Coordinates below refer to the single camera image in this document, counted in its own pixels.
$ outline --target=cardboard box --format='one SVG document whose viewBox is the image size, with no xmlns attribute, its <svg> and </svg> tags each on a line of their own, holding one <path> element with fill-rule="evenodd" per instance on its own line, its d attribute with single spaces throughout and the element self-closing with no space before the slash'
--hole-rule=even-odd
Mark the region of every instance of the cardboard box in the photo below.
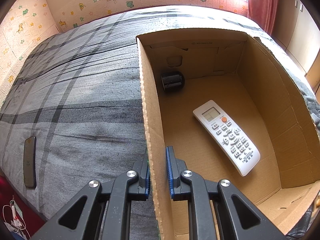
<svg viewBox="0 0 320 240">
<path fill-rule="evenodd" d="M 170 200 L 165 146 L 205 179 L 229 179 L 286 234 L 320 188 L 320 143 L 305 101 L 260 39 L 207 28 L 137 37 L 153 200 L 162 240 L 188 238 L 187 201 Z M 164 93 L 160 74 L 180 71 L 185 87 Z M 214 100 L 257 146 L 245 177 L 192 111 Z"/>
</svg>

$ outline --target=gray bed sheet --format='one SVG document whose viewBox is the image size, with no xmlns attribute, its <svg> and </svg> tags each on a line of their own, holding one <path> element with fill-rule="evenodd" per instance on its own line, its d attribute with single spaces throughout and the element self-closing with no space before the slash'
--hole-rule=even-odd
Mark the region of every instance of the gray bed sheet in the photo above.
<svg viewBox="0 0 320 240">
<path fill-rule="evenodd" d="M 115 179 L 146 147 L 136 36 L 221 28 L 258 37 L 300 89 L 318 127 L 319 104 L 286 53 L 246 17 L 211 8 L 129 11 L 57 34 L 25 61 L 0 110 L 0 166 L 13 187 L 51 218 L 88 181 Z M 23 146 L 36 136 L 36 189 L 23 182 Z M 152 197 L 132 204 L 130 239 L 158 239 Z"/>
</svg>

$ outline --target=silver screw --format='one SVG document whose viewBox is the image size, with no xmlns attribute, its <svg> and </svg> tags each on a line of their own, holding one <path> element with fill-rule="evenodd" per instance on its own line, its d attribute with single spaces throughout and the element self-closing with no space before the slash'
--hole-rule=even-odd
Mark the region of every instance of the silver screw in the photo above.
<svg viewBox="0 0 320 240">
<path fill-rule="evenodd" d="M 99 185 L 99 181 L 97 180 L 92 180 L 89 182 L 90 187 L 97 187 Z"/>
<path fill-rule="evenodd" d="M 136 175 L 137 175 L 137 173 L 135 171 L 128 171 L 127 172 L 127 176 L 130 177 L 130 178 L 132 178 L 132 177 L 134 177 Z"/>
<path fill-rule="evenodd" d="M 222 180 L 220 181 L 220 184 L 221 184 L 221 186 L 223 186 L 223 187 L 229 187 L 229 186 L 230 186 L 230 181 L 227 180 L 227 179 L 222 179 Z"/>
<path fill-rule="evenodd" d="M 186 170 L 182 172 L 182 175 L 185 177 L 191 177 L 192 176 L 192 171 Z"/>
</svg>

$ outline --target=air conditioner remote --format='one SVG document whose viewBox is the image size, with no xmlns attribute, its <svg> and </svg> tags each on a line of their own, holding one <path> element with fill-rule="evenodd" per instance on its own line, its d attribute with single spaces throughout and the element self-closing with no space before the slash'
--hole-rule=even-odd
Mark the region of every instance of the air conditioner remote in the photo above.
<svg viewBox="0 0 320 240">
<path fill-rule="evenodd" d="M 219 144 L 241 176 L 260 160 L 260 153 L 249 137 L 214 101 L 193 110 L 194 116 Z"/>
</svg>

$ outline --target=wall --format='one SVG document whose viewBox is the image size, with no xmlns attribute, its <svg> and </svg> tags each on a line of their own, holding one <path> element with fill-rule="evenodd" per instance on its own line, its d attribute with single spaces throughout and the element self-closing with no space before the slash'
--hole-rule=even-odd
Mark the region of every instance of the wall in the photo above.
<svg viewBox="0 0 320 240">
<path fill-rule="evenodd" d="M 47 0 L 61 32 L 95 19 L 130 9 L 159 5 L 195 5 L 248 15 L 248 3 L 242 0 Z"/>
<path fill-rule="evenodd" d="M 17 0 L 0 24 L 0 107 L 24 61 L 59 33 L 46 0 Z"/>
</svg>

